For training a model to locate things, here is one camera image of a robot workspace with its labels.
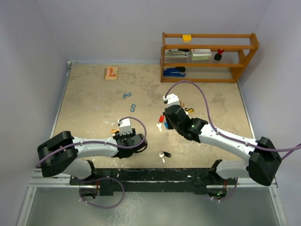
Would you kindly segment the red tag key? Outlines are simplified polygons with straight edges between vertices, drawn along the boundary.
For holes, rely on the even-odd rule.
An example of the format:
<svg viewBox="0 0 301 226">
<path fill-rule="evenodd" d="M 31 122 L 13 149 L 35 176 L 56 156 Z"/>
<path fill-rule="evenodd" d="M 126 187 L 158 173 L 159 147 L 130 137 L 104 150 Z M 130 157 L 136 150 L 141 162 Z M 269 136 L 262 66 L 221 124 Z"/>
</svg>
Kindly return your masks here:
<svg viewBox="0 0 301 226">
<path fill-rule="evenodd" d="M 162 132 L 162 123 L 164 122 L 164 118 L 165 118 L 164 115 L 161 115 L 159 117 L 158 123 L 156 124 L 160 132 Z"/>
</svg>

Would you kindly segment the black tag key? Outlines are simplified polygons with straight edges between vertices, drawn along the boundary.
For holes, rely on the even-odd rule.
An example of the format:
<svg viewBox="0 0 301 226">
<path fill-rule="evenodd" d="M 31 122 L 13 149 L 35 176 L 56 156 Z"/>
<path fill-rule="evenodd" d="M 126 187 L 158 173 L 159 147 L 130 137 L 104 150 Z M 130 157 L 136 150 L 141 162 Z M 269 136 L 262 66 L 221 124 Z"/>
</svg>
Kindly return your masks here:
<svg viewBox="0 0 301 226">
<path fill-rule="evenodd" d="M 165 163 L 165 158 L 170 158 L 171 157 L 171 154 L 168 153 L 168 152 L 160 152 L 159 153 L 159 157 L 162 159 L 162 162 Z"/>
</svg>

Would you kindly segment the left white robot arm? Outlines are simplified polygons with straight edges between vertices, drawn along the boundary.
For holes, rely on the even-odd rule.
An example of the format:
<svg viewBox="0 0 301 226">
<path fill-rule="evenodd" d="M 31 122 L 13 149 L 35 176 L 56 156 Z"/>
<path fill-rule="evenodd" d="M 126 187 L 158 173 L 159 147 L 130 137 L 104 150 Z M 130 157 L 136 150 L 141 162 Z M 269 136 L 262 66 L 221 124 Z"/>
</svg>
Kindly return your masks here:
<svg viewBox="0 0 301 226">
<path fill-rule="evenodd" d="M 106 139 L 87 139 L 71 135 L 63 131 L 37 148 L 39 162 L 45 178 L 58 174 L 67 174 L 91 185 L 96 181 L 97 172 L 87 157 L 129 158 L 146 149 L 148 143 L 143 134 L 136 134 L 135 129 L 127 135 L 116 133 Z"/>
</svg>

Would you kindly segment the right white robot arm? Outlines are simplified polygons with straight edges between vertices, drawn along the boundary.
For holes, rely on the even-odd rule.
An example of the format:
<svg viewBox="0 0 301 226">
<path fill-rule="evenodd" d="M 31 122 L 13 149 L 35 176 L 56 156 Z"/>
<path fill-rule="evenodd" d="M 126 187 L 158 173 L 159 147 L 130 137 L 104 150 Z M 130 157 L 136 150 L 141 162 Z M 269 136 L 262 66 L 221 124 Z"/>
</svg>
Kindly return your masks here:
<svg viewBox="0 0 301 226">
<path fill-rule="evenodd" d="M 190 118 L 179 105 L 172 105 L 163 112 L 168 128 L 189 141 L 213 145 L 239 157 L 239 161 L 220 161 L 209 172 L 209 179 L 220 184 L 228 178 L 249 177 L 263 186 L 270 186 L 282 162 L 274 152 L 275 146 L 266 137 L 260 140 L 240 137 L 235 134 L 214 129 L 200 118 Z"/>
</svg>

